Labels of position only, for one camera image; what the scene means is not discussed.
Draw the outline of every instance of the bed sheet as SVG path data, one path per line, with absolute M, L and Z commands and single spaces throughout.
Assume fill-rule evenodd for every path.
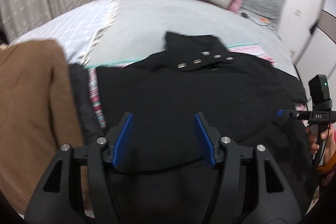
M 87 54 L 113 24 L 118 7 L 118 1 L 90 2 L 18 37 L 10 46 L 33 39 L 53 39 L 63 48 L 68 64 L 84 64 Z
M 132 63 L 164 50 L 166 31 L 219 37 L 224 45 L 259 45 L 276 67 L 297 76 L 278 35 L 249 19 L 198 0 L 120 0 L 114 24 L 88 55 L 87 67 Z

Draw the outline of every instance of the light blue blanket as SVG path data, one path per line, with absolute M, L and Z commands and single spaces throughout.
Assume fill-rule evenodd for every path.
M 289 51 L 274 32 L 198 0 L 120 0 L 115 22 L 89 54 L 88 67 L 138 61 L 163 51 L 166 31 L 211 34 L 226 46 L 256 43 L 279 69 L 297 75 Z

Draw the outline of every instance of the brown jacket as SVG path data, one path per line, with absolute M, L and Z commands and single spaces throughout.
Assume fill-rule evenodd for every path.
M 49 40 L 0 51 L 0 190 L 18 213 L 64 143 L 84 144 L 63 50 Z

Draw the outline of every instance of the black jacket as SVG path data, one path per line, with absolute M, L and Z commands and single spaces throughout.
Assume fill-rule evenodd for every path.
M 265 145 L 306 213 L 318 180 L 305 127 L 277 117 L 279 109 L 306 102 L 297 78 L 266 60 L 228 52 L 216 37 L 175 33 L 167 33 L 163 52 L 96 70 L 106 127 L 126 111 L 134 114 L 124 161 L 111 176 L 126 223 L 201 223 L 217 171 L 202 160 L 197 112 L 222 136 Z

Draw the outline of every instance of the metal screw head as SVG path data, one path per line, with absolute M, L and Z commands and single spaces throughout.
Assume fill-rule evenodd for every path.
M 100 137 L 100 138 L 97 139 L 97 143 L 98 143 L 98 144 L 104 144 L 104 143 L 106 143 L 106 142 L 107 142 L 107 139 L 104 138 L 104 137 Z
M 257 149 L 258 149 L 258 151 L 260 151 L 260 152 L 264 152 L 264 151 L 266 150 L 266 147 L 263 146 L 262 144 L 259 144 L 259 145 L 257 146 Z
M 69 149 L 70 149 L 70 145 L 67 143 L 61 146 L 62 151 L 68 151 Z
M 229 137 L 222 137 L 222 138 L 220 139 L 220 141 L 221 141 L 222 143 L 228 144 L 228 143 L 231 142 L 231 139 L 230 139 Z

